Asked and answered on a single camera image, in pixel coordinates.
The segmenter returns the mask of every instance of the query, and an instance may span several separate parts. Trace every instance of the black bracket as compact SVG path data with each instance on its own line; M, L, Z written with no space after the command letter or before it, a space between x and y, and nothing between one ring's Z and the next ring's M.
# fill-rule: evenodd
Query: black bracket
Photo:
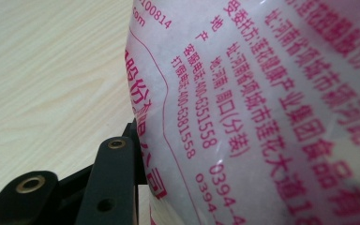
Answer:
M58 181L29 172L0 192L0 224L138 224L138 185L147 184L137 125L104 141L94 165Z

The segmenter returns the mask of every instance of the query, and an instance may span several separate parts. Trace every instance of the light wood grain table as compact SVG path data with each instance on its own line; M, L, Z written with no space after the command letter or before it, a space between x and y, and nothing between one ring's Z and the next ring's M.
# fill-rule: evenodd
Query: light wood grain table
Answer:
M31 171L92 164L133 114L124 50L131 0L0 0L0 190ZM141 224L149 224L148 187Z

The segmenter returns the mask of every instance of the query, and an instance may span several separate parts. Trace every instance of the white plastic packaging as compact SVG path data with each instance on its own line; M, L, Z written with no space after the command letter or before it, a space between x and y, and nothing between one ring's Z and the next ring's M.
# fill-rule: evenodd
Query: white plastic packaging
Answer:
M360 1L135 0L152 224L360 225Z

